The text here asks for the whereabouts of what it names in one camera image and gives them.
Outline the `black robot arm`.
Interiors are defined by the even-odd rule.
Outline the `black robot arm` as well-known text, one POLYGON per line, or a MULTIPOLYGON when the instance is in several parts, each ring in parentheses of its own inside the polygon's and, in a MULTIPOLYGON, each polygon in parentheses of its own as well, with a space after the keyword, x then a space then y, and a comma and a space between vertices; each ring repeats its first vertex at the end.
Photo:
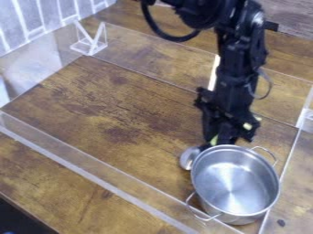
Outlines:
POLYGON ((252 141, 260 120, 251 105, 263 98, 256 93, 261 66, 267 60, 263 5, 256 0, 164 0, 192 28, 213 28, 221 63, 215 89, 197 89, 195 106, 203 111, 205 147, 252 141))

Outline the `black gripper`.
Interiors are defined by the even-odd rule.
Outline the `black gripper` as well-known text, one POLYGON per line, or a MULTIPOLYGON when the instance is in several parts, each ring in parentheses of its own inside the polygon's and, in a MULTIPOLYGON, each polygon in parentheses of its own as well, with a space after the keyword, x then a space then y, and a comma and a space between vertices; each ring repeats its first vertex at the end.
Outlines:
POLYGON ((207 142, 216 146, 219 144, 236 144, 243 137, 243 127, 225 120, 237 122, 252 118, 251 105, 253 103, 252 93, 256 91, 259 75, 248 77, 232 77, 220 75, 216 89, 197 88, 197 99, 195 106, 203 111, 204 136, 207 142))

